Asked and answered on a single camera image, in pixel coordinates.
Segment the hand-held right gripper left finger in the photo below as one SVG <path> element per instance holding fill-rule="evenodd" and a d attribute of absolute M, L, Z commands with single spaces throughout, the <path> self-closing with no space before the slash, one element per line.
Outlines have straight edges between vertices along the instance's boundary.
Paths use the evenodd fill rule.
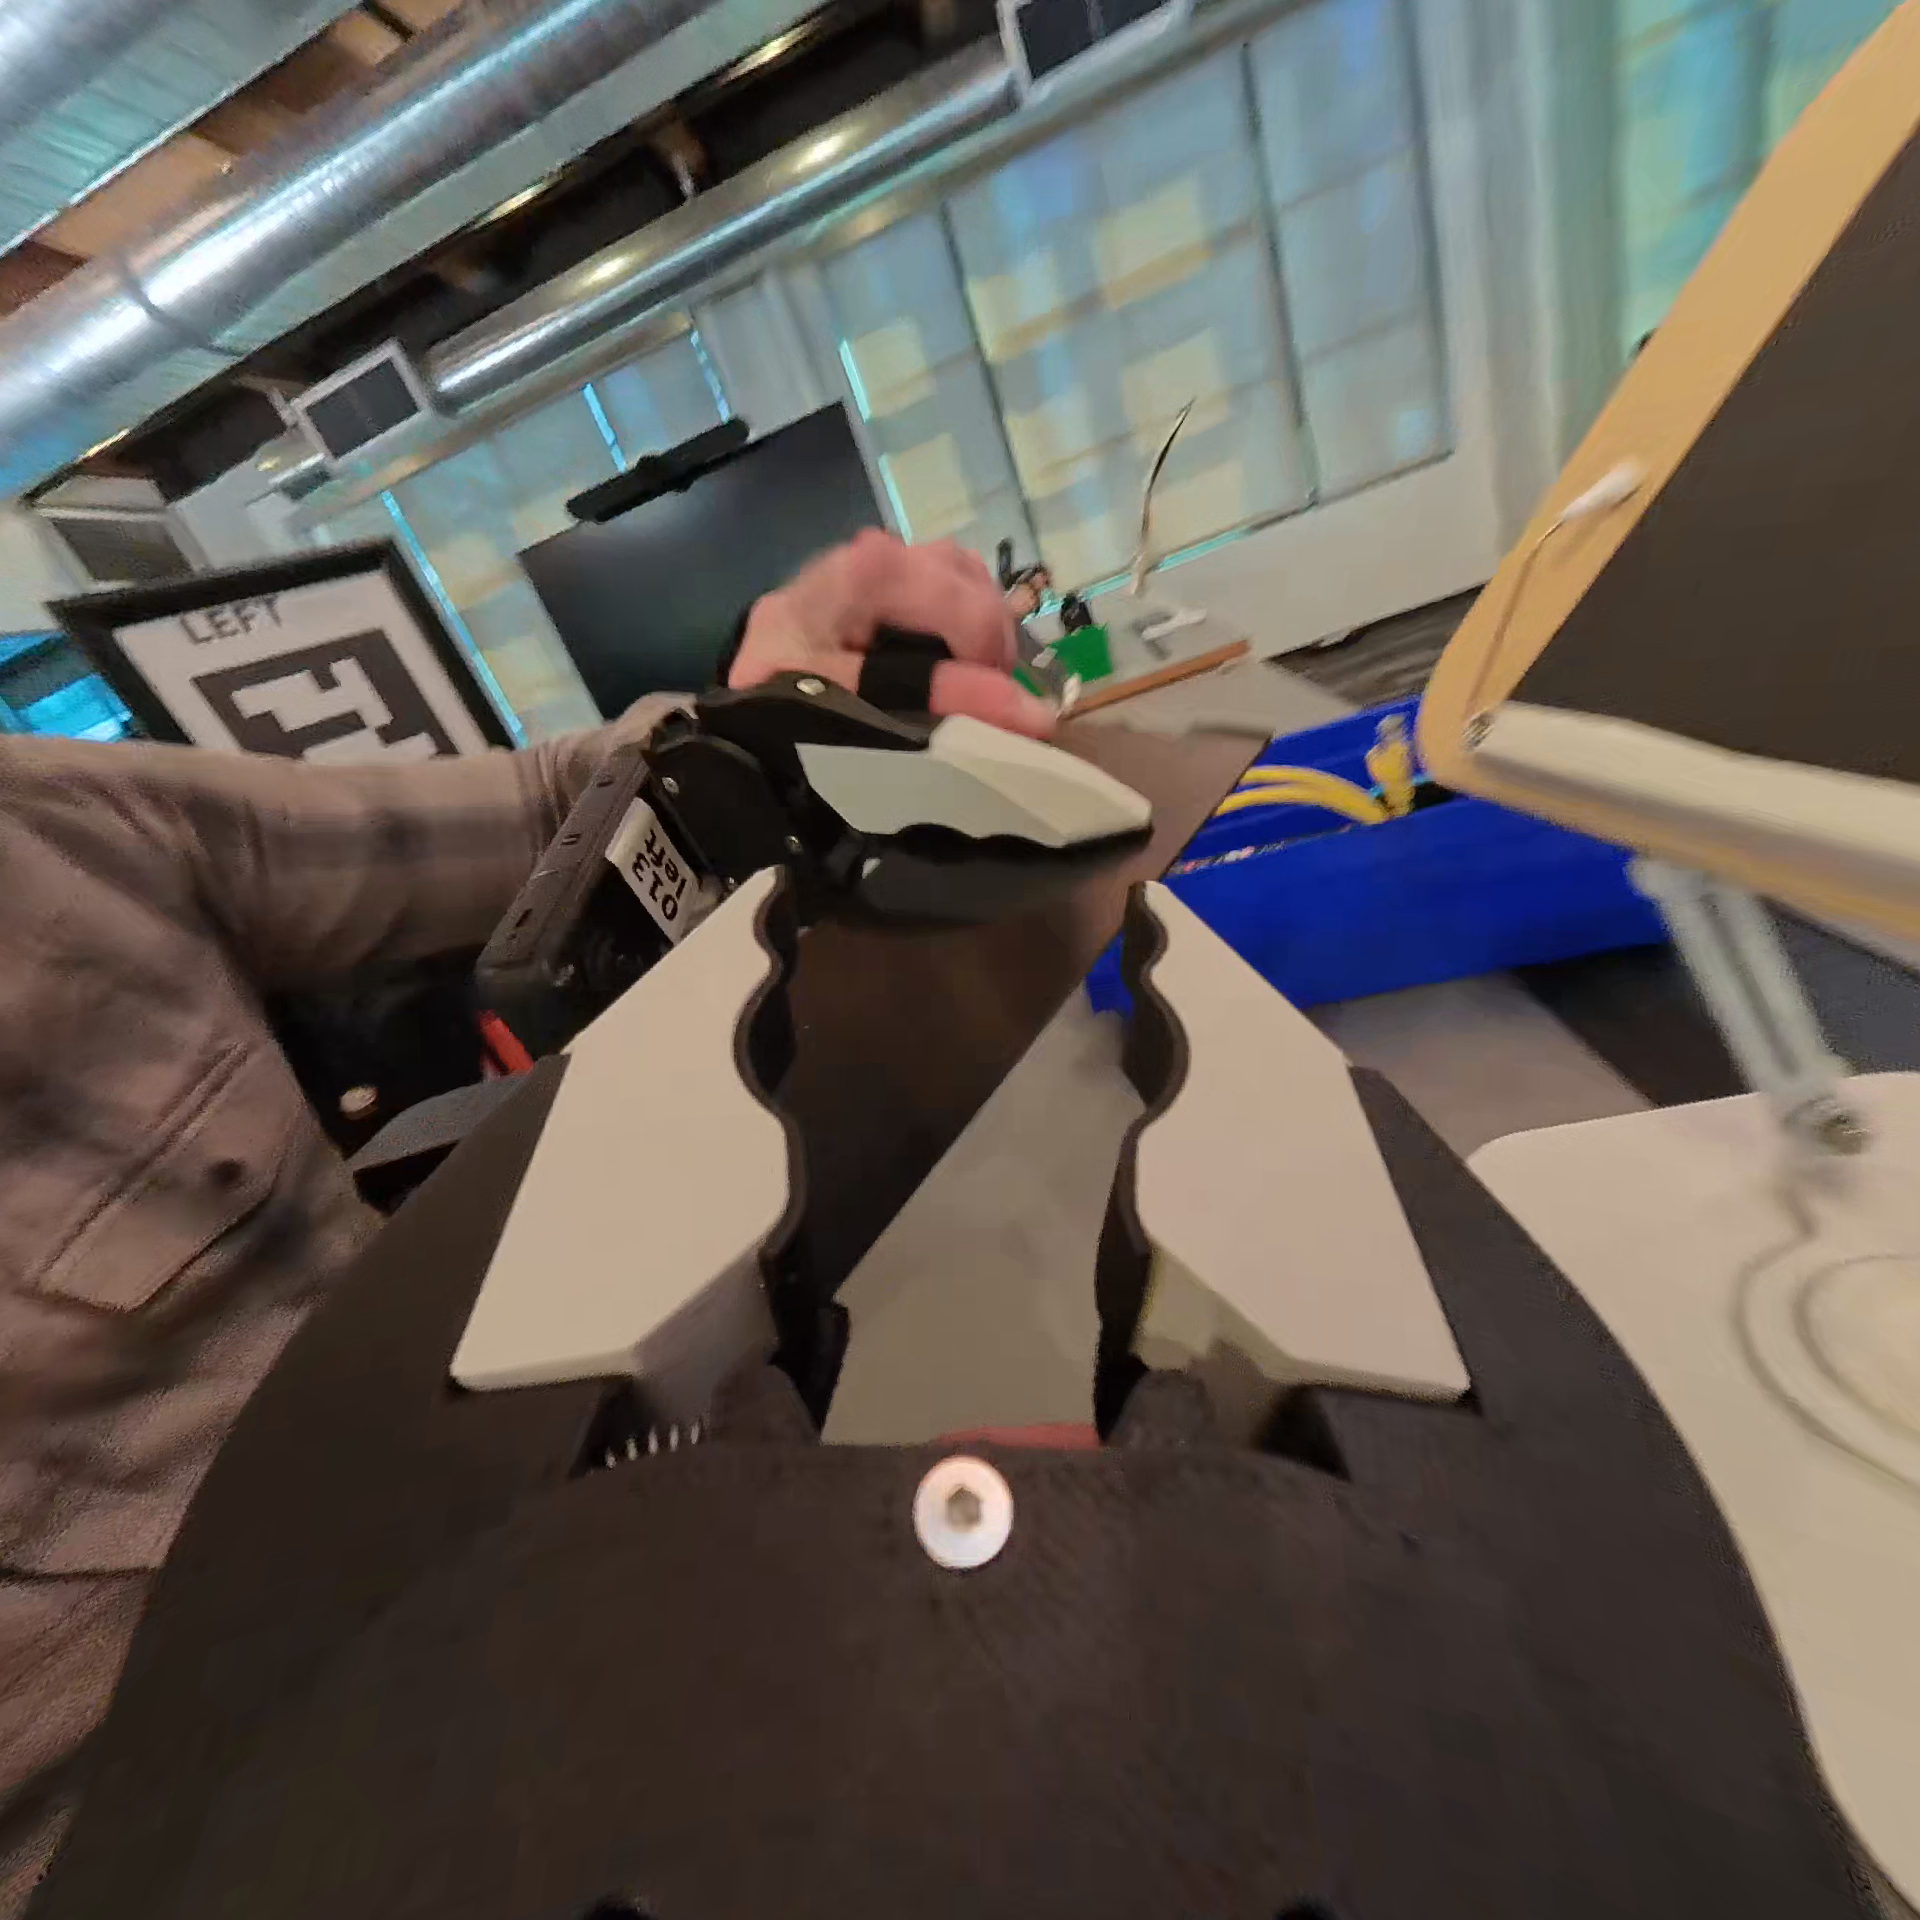
<path fill-rule="evenodd" d="M 776 1354 L 798 943 L 787 873 L 759 871 L 566 1045 L 455 1385 L 719 1391 Z"/>

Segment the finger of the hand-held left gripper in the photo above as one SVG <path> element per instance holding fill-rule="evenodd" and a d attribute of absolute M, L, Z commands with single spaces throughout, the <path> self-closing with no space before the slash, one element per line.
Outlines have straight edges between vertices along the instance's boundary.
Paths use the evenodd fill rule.
<path fill-rule="evenodd" d="M 955 832 L 1032 849 L 1091 849 L 1149 832 L 1152 805 L 1129 785 L 1039 741 L 947 717 L 917 749 L 798 745 L 808 791 L 855 832 Z"/>

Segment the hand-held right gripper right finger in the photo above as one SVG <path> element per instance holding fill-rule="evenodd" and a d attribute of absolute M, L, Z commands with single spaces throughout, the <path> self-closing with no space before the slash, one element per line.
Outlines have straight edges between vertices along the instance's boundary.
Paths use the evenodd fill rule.
<path fill-rule="evenodd" d="M 1160 882 L 1129 897 L 1120 1071 L 1141 1112 L 1097 1242 L 1097 1402 L 1347 1388 L 1454 1405 L 1469 1371 L 1349 1058 Z"/>

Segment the thin black plastic strip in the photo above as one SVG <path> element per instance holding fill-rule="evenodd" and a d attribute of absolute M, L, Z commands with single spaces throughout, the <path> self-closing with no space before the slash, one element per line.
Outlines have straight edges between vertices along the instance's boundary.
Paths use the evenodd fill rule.
<path fill-rule="evenodd" d="M 789 983 L 798 1034 L 784 1108 L 804 1152 L 807 1280 L 838 1296 L 857 1261 L 1120 932 L 1134 884 L 1156 881 L 1237 787 L 1256 737 L 1147 733 L 1069 723 L 1060 748 L 1129 785 L 1149 840 L 1031 909 L 968 928 L 820 924 Z"/>

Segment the person's left hand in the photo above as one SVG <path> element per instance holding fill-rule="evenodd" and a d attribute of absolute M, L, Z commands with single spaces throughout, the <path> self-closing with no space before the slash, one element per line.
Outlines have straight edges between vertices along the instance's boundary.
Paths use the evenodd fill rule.
<path fill-rule="evenodd" d="M 740 623 L 724 685 L 801 674 L 859 693 L 885 633 L 941 644 L 925 666 L 880 674 L 881 688 L 915 693 L 908 713 L 1053 737 L 1059 709 L 1015 677 L 1016 618 L 988 562 L 960 545 L 881 530 L 862 530 L 763 595 Z"/>

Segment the blue plastic bin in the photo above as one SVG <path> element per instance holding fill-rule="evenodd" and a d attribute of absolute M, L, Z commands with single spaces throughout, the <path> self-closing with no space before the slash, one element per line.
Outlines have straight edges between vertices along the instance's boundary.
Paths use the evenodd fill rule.
<path fill-rule="evenodd" d="M 1331 777 L 1383 805 L 1381 745 L 1412 748 L 1416 700 L 1272 739 L 1163 876 L 1165 887 L 1300 1009 L 1654 946 L 1663 924 L 1629 855 L 1488 801 L 1412 757 L 1407 808 L 1379 824 L 1272 801 Z"/>

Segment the black video bar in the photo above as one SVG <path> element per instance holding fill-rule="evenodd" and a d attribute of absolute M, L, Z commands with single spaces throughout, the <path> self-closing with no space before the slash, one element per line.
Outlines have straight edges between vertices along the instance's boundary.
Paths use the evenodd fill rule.
<path fill-rule="evenodd" d="M 723 421 L 678 447 L 641 456 L 609 481 L 568 496 L 564 513 L 575 524 L 613 522 L 660 496 L 687 491 L 709 473 L 728 466 L 749 443 L 752 429 L 745 421 Z"/>

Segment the yellow item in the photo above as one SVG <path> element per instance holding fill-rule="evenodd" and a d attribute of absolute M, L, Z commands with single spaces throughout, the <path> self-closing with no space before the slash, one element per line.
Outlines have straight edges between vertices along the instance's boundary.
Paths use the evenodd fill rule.
<path fill-rule="evenodd" d="M 1305 764 L 1256 761 L 1238 777 L 1232 793 L 1215 805 L 1214 819 L 1295 808 L 1333 813 L 1349 826 L 1404 821 L 1416 810 L 1424 791 L 1405 717 L 1390 713 L 1375 723 L 1375 733 L 1361 757 L 1361 771 L 1366 780 L 1355 781 Z"/>

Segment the framed tag poster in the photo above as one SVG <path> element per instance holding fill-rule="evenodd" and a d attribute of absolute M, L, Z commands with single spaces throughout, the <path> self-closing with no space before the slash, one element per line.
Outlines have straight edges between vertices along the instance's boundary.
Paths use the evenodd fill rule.
<path fill-rule="evenodd" d="M 148 741 L 311 767 L 521 745 L 391 540 L 71 595 L 51 618 Z"/>

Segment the ceiling air vent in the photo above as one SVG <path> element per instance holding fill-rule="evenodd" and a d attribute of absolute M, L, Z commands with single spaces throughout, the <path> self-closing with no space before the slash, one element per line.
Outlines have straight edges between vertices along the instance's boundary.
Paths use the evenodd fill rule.
<path fill-rule="evenodd" d="M 413 357 L 388 340 L 288 400 L 294 433 L 328 473 L 439 413 Z"/>
<path fill-rule="evenodd" d="M 1001 48 L 1023 98 L 1176 32 L 1191 13 L 1193 3 L 997 3 Z"/>

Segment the black backdrop board stand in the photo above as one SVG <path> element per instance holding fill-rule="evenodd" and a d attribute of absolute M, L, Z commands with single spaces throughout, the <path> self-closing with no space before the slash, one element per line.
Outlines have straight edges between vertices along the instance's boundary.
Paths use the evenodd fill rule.
<path fill-rule="evenodd" d="M 1916 789 L 1916 109 L 1900 5 L 1764 160 L 1452 637 L 1420 720 L 1444 785 L 1533 811 L 1472 757 L 1479 720 L 1533 705 Z"/>

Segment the black wall screen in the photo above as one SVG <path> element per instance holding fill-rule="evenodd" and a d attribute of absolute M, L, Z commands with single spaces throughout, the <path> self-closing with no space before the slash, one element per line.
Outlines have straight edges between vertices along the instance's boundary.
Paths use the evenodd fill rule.
<path fill-rule="evenodd" d="M 804 565 L 881 529 L 843 404 L 752 439 L 683 495 L 606 524 L 568 522 L 519 568 L 600 717 L 724 679 L 737 623 Z"/>

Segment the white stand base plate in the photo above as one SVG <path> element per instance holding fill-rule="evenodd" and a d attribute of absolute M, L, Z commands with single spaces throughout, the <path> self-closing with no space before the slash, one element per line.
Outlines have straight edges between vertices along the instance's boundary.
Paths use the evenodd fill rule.
<path fill-rule="evenodd" d="M 1917 1900 L 1917 1080 L 1789 1164 L 1760 1095 L 1516 1135 L 1472 1168 L 1614 1332 L 1711 1488 L 1817 1768 Z"/>

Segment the silver ceiling duct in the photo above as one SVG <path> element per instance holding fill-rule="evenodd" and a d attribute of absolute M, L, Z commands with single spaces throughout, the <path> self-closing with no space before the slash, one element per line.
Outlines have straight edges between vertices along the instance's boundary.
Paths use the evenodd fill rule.
<path fill-rule="evenodd" d="M 356 101 L 127 247 L 5 319 L 5 498 L 97 447 L 358 285 L 500 210 L 669 96 L 711 5 L 468 5 Z M 966 48 L 510 303 L 424 360 L 462 413 L 649 315 L 1016 108 L 997 44 Z"/>

